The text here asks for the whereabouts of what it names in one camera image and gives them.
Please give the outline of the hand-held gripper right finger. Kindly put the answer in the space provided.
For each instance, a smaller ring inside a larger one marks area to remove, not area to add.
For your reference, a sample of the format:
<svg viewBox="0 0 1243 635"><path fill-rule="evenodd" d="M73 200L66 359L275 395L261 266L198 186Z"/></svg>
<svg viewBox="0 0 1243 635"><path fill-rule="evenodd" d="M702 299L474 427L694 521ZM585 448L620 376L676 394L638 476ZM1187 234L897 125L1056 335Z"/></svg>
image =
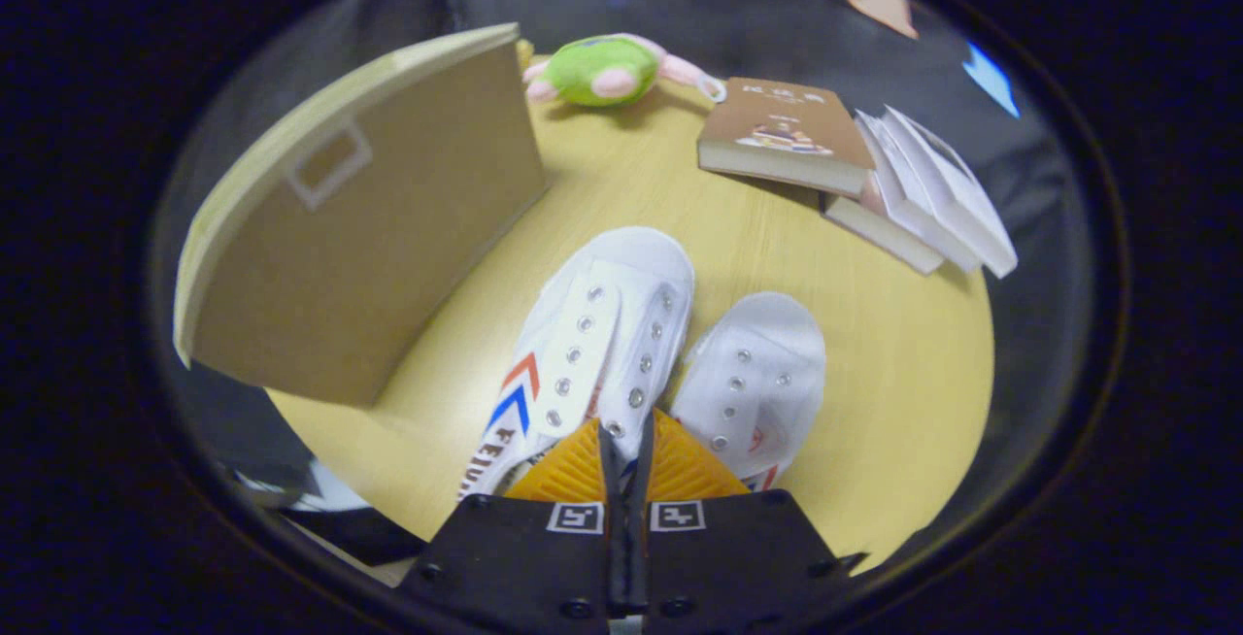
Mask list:
<svg viewBox="0 0 1243 635"><path fill-rule="evenodd" d="M864 558L835 554L788 490L746 490L675 419L648 418L626 491L626 633L799 631Z"/></svg>

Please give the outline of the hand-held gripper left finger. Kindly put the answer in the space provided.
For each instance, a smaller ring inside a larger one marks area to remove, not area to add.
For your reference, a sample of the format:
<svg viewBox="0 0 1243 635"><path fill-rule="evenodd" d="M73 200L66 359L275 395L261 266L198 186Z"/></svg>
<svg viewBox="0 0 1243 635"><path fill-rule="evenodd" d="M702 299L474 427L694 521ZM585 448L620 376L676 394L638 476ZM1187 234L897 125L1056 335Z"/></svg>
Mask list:
<svg viewBox="0 0 1243 635"><path fill-rule="evenodd" d="M466 497L399 594L484 633L609 633L624 595L624 508L607 477L614 467L600 423L590 419L531 475L566 481L580 468L585 496Z"/></svg>

